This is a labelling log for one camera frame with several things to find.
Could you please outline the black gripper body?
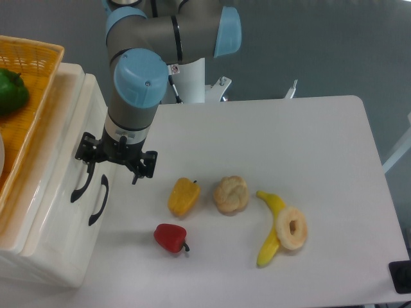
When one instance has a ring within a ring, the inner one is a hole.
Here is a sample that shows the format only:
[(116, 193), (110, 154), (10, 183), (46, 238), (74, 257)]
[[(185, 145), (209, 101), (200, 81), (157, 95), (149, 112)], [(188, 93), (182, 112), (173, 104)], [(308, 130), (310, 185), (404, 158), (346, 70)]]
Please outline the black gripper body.
[(137, 169), (142, 153), (144, 141), (127, 144), (125, 136), (115, 141), (110, 136), (103, 136), (100, 142), (100, 158), (115, 164), (126, 166), (128, 169)]

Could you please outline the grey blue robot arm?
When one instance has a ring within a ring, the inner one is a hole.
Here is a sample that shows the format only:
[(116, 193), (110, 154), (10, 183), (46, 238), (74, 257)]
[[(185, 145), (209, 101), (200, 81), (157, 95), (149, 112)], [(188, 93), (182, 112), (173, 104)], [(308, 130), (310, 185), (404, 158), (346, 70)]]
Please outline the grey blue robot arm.
[(75, 157), (88, 176), (107, 161), (127, 167), (135, 179), (150, 178), (157, 153), (142, 148), (166, 93), (170, 66), (237, 52), (240, 16), (219, 1), (170, 1), (164, 13), (155, 1), (104, 1), (103, 7), (112, 98), (101, 138), (84, 133)]

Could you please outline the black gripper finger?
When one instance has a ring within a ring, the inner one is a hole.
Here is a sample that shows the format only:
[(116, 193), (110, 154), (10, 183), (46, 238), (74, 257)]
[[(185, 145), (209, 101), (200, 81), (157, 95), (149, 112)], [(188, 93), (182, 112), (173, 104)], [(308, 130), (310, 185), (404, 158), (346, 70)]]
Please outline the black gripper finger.
[(103, 139), (96, 139), (93, 134), (84, 132), (74, 157), (87, 166), (88, 173), (93, 173), (95, 164), (105, 160)]
[(132, 160), (132, 172), (134, 177), (132, 179), (132, 185), (135, 185), (141, 178), (152, 178), (155, 166), (157, 163), (157, 151), (141, 152), (137, 158)]

